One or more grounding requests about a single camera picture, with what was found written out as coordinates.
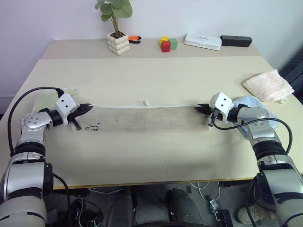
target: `electronic device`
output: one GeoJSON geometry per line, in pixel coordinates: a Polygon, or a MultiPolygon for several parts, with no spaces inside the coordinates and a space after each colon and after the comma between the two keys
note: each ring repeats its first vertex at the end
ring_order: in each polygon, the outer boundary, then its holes
{"type": "Polygon", "coordinates": [[[249,47],[252,42],[252,39],[247,36],[222,35],[220,39],[222,40],[222,46],[249,47]]]}
{"type": "Polygon", "coordinates": [[[194,33],[188,33],[185,36],[184,44],[202,47],[218,51],[221,47],[222,40],[218,37],[209,35],[199,35],[194,33]]]}

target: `red block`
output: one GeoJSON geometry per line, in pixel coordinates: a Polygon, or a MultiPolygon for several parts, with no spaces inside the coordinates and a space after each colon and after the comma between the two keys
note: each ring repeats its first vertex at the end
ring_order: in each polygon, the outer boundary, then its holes
{"type": "Polygon", "coordinates": [[[161,45],[162,52],[170,52],[170,41],[163,41],[161,45]]]}

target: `sneaker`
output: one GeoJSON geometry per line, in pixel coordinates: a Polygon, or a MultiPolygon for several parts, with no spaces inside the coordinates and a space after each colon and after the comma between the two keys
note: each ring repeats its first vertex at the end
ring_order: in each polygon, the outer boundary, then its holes
{"type": "MultiPolygon", "coordinates": [[[[257,209],[255,209],[255,206],[250,206],[249,207],[252,219],[256,222],[258,220],[262,220],[263,216],[262,214],[260,215],[257,211],[257,209]]],[[[248,213],[246,211],[246,207],[241,208],[240,210],[238,210],[237,212],[237,219],[240,223],[244,224],[244,225],[251,225],[251,221],[250,218],[248,216],[248,213]]]]}
{"type": "MultiPolygon", "coordinates": [[[[250,206],[249,210],[250,210],[252,219],[255,222],[257,222],[258,220],[263,220],[264,218],[268,218],[268,219],[272,220],[276,216],[274,213],[261,208],[257,204],[250,206]]],[[[237,219],[240,223],[242,223],[244,225],[251,225],[251,221],[250,221],[250,218],[246,211],[246,207],[243,207],[240,210],[238,210],[237,219]]]]}

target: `pink towel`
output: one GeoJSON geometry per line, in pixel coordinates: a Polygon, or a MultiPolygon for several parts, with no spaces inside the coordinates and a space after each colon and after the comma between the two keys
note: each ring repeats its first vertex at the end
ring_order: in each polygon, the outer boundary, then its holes
{"type": "Polygon", "coordinates": [[[289,83],[277,70],[257,75],[243,84],[246,89],[262,102],[286,100],[286,96],[294,92],[289,83]]]}

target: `green block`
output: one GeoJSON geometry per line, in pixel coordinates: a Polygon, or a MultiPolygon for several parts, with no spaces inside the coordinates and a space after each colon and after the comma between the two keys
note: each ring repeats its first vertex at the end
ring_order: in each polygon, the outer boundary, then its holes
{"type": "Polygon", "coordinates": [[[170,49],[175,50],[177,48],[178,41],[176,39],[169,39],[170,49]]]}

